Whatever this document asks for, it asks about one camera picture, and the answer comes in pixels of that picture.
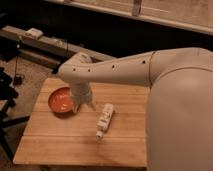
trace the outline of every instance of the wooden tabletop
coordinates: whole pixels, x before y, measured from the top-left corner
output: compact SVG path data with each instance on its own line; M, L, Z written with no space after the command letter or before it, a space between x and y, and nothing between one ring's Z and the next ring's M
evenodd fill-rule
M47 104L67 86L48 78L41 89L14 157L15 164L145 167L145 108L148 88L92 83L96 111L82 105L77 114L54 115ZM109 131L96 140L105 103L115 106Z

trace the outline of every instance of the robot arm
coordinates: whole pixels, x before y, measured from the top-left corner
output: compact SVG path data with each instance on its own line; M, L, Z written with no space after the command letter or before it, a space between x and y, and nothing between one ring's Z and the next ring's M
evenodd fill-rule
M212 52L164 50L94 64L78 53L59 68L59 76L70 84L74 104L91 102L89 82L152 86L146 112L148 170L212 171Z
M59 68L58 75L70 84L74 112L77 112L80 104L91 104L89 82L151 86L171 61L184 53L189 55L194 51L190 48L164 50L92 63L90 56L79 52Z

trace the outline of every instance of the black cable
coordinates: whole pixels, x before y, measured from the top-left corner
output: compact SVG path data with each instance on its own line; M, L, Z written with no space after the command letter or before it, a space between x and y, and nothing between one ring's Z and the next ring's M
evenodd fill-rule
M22 37L18 36L18 38L19 38L19 41L18 41L18 44L17 44L17 50L20 49L21 43L22 43ZM23 74L17 74L18 57L19 57L19 55L16 56L16 61L15 61L15 75L14 75L14 78L13 78L13 86L14 86L14 88L15 88L16 85L21 85L23 79L25 78L25 76Z

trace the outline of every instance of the orange bowl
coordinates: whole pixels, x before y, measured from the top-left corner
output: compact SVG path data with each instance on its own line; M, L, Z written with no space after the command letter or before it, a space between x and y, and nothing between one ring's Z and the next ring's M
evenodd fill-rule
M52 112L64 114L72 111L73 101L70 97L70 88L62 87L51 93L48 105Z

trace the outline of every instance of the tripod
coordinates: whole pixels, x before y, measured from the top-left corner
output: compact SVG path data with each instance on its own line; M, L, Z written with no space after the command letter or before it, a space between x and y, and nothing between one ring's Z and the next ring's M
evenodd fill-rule
M14 107L16 105L13 98L18 97L18 93L9 86L12 82L12 78L3 72L3 69L0 68L0 100L7 100L4 106L0 110L0 145L4 149L8 158L13 160L13 152L5 139L6 132L4 128L25 122L29 119L29 116L21 117L17 119L6 120L8 118L7 110L9 107Z

